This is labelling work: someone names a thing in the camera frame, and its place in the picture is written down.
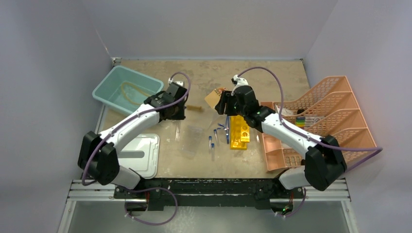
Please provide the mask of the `clear glass tube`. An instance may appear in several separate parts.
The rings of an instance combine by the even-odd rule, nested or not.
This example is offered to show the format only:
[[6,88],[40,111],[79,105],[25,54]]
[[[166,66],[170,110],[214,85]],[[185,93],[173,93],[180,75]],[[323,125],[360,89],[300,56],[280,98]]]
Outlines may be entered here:
[[175,140],[176,142],[180,141],[180,129],[181,129],[181,122],[180,121],[175,121]]

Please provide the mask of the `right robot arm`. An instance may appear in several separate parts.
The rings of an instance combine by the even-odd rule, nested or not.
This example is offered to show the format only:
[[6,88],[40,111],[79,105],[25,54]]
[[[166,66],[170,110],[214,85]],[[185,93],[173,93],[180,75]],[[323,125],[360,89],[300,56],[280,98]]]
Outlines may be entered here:
[[248,85],[223,91],[214,108],[219,115],[242,116],[249,127],[279,139],[301,155],[304,165],[284,171],[273,184],[280,198],[303,186],[324,191],[347,170],[335,137],[321,137],[282,120],[275,110],[259,103]]

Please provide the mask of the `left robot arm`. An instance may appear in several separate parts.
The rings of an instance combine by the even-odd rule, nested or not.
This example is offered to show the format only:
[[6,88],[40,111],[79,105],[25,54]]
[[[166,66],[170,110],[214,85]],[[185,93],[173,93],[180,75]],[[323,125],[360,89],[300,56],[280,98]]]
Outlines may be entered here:
[[88,132],[82,141],[78,166],[83,169],[82,184],[87,176],[101,185],[115,184],[126,188],[134,199],[143,196],[145,185],[141,176],[119,164],[118,153],[146,129],[167,119],[183,117],[190,87],[171,83],[165,91],[149,96],[138,109],[114,127],[100,133]]

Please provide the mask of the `brown test tube brush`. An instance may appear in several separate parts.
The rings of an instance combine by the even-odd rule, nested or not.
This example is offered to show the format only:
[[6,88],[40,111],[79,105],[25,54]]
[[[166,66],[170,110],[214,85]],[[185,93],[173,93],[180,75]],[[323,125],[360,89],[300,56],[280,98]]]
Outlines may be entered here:
[[202,106],[186,105],[186,109],[189,111],[203,112],[204,108]]

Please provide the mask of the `yellow rubber tube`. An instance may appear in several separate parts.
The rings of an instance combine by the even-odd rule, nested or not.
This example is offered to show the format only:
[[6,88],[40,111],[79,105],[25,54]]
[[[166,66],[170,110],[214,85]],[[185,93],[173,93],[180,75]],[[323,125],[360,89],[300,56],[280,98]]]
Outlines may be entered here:
[[131,82],[123,82],[120,85],[120,90],[123,97],[133,105],[140,105],[143,103],[146,97],[149,97],[150,94],[144,92],[137,85]]

